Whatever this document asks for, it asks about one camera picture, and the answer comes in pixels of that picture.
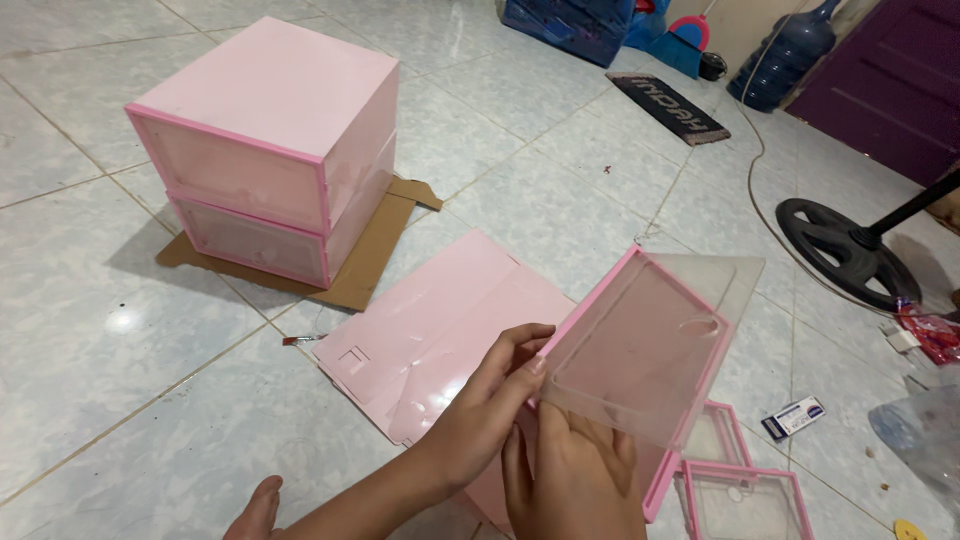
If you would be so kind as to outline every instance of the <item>human hand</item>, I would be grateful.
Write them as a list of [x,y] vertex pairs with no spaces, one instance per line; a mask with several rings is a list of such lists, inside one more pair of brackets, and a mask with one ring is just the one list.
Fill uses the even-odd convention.
[[646,540],[634,441],[540,402],[535,475],[514,427],[503,447],[507,513],[517,540]]
[[530,323],[503,331],[430,431],[407,454],[429,464],[443,497],[471,483],[503,447],[523,402],[543,384],[537,352],[556,327]]

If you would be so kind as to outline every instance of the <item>red plastic wrapper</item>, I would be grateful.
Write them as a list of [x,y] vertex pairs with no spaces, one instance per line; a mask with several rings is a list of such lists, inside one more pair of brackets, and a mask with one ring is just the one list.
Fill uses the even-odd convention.
[[[906,298],[898,298],[897,313],[918,315],[921,312]],[[960,362],[960,325],[937,315],[898,316],[897,320],[920,341],[921,350],[933,363],[942,366]]]

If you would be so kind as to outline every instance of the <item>stacked storage boxes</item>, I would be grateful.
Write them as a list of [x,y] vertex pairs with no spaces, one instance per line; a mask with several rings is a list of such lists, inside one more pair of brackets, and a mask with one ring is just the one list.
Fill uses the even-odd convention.
[[329,288],[393,177],[398,85],[265,17],[126,110],[198,252]]

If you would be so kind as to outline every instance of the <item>blue water bottle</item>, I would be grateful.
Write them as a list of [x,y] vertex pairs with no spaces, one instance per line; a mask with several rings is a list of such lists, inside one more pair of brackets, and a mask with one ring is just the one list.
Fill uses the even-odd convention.
[[773,112],[813,64],[833,48],[837,36],[830,26],[830,17],[839,3],[840,0],[827,0],[812,12],[797,13],[789,17],[789,20],[789,15],[781,17],[774,25],[773,32],[765,37],[759,48],[743,62],[739,73],[727,85],[727,92],[740,101],[756,61],[767,48],[770,38],[777,33],[777,28],[783,26],[767,55],[763,57],[760,67],[756,69],[744,99],[744,104],[752,109]]

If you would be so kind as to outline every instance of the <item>tiled floor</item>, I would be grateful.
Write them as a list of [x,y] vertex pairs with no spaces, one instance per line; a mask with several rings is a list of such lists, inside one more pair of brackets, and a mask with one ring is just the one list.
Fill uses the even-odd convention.
[[[604,69],[500,25],[493,0],[9,0],[0,537],[215,538],[274,473],[284,526],[398,452],[306,354],[279,346],[348,313],[153,262],[180,225],[121,107],[264,14],[402,60],[396,170],[447,204],[418,209],[377,293],[471,227],[576,300],[635,238],[765,257],[711,397],[735,406],[755,462],[798,473],[818,538],[892,538],[896,518],[952,536],[866,421],[905,395],[910,364],[882,341],[880,317],[827,293],[762,227],[745,187],[759,144],[720,84],[633,49],[612,67],[662,77],[733,133],[693,150]],[[751,117],[767,144],[755,181],[768,216],[799,194],[870,222],[918,191],[780,111]],[[888,240],[939,262],[918,270],[931,303],[960,284],[960,238],[925,214]],[[828,415],[771,444],[759,420],[809,394]],[[446,503],[396,538],[474,534],[498,537]],[[684,535],[671,492],[650,537]]]

